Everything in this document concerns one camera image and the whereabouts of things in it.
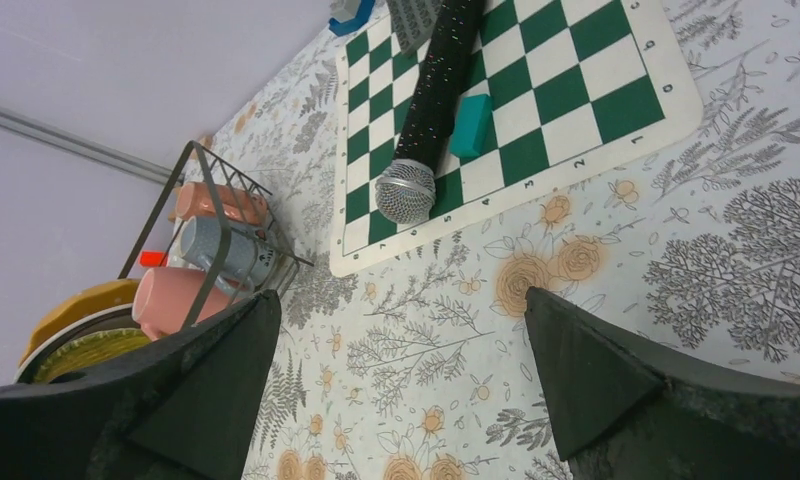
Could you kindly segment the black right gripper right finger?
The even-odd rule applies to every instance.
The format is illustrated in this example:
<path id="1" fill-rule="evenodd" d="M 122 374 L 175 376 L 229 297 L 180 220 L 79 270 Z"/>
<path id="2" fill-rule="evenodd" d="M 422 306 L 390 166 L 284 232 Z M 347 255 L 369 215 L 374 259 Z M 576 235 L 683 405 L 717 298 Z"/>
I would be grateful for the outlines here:
<path id="1" fill-rule="evenodd" d="M 529 342 L 577 479 L 800 479 L 800 385 L 696 359 L 539 288 Z"/>

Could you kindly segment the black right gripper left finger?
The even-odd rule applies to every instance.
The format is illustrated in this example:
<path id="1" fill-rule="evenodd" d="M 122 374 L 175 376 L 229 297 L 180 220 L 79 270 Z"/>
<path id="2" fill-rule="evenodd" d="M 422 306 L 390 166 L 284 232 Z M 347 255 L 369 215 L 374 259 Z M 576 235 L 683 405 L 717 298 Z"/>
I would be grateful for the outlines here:
<path id="1" fill-rule="evenodd" d="M 46 384 L 0 387 L 0 479 L 237 479 L 281 324 L 267 290 Z"/>

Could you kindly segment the orange dotted scalloped plate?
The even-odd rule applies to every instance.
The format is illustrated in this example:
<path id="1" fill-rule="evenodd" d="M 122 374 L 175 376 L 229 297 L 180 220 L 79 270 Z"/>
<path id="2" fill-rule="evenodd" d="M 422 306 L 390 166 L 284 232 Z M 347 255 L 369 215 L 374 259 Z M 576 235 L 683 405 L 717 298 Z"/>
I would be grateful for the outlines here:
<path id="1" fill-rule="evenodd" d="M 140 283 L 126 278 L 109 281 L 76 293 L 44 316 L 33 329 L 19 361 L 24 361 L 46 340 L 63 328 L 110 307 L 131 304 Z"/>

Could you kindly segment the white plate green red rim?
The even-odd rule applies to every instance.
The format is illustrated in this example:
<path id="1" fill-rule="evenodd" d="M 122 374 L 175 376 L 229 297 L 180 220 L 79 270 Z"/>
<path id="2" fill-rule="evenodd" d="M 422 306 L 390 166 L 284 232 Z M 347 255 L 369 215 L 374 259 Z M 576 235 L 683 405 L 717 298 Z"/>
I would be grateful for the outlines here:
<path id="1" fill-rule="evenodd" d="M 13 378 L 14 383 L 30 383 L 38 364 L 50 354 L 72 340 L 84 335 L 104 331 L 109 328 L 136 328 L 137 324 L 131 316 L 131 305 L 117 305 L 92 313 L 48 337 L 31 353 L 24 357 Z"/>

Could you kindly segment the woven bamboo tray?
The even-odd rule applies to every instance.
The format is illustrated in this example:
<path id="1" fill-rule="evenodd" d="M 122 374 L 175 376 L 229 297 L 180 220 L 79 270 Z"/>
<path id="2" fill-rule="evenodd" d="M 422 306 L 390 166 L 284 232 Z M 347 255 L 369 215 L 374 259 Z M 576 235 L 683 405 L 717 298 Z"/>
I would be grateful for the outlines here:
<path id="1" fill-rule="evenodd" d="M 37 365 L 32 383 L 49 383 L 55 378 L 97 365 L 148 345 L 151 340 L 135 328 L 103 330 L 74 339 L 49 354 Z"/>

